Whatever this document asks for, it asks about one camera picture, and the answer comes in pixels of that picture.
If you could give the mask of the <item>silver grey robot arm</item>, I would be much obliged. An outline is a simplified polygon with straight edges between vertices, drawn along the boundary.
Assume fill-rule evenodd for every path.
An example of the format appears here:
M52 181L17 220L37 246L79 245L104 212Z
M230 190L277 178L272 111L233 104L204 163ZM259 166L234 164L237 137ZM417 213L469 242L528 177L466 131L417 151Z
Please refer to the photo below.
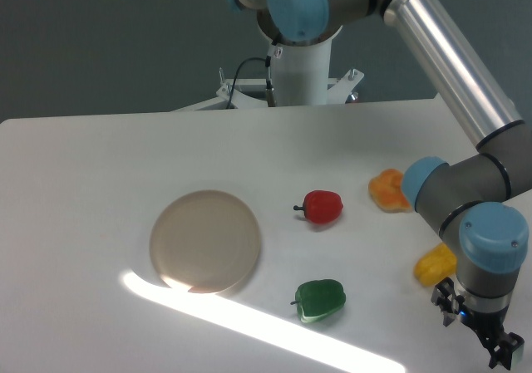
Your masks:
M523 339L504 319L528 252L525 218L507 201L531 188L531 131L439 0L228 0L257 13L271 41L265 59L270 106L323 104L328 65L296 56L342 26L378 13L394 27L476 148L447 164L426 157L411 165L402 191L457 258L454 276L431 300L443 322L469 327L490 354L490 367L511 369Z

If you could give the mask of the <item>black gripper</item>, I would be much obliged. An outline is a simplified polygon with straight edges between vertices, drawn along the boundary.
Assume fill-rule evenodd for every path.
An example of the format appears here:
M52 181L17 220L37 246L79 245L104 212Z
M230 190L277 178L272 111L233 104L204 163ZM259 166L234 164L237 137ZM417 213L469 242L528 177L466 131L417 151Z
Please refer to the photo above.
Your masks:
M466 290L449 277L437 283L431 302L439 307L443 326L458 321L469 327L489 352L489 368L512 369L521 361L525 340L514 332L506 333L504 320L508 311L508 295L486 298Z

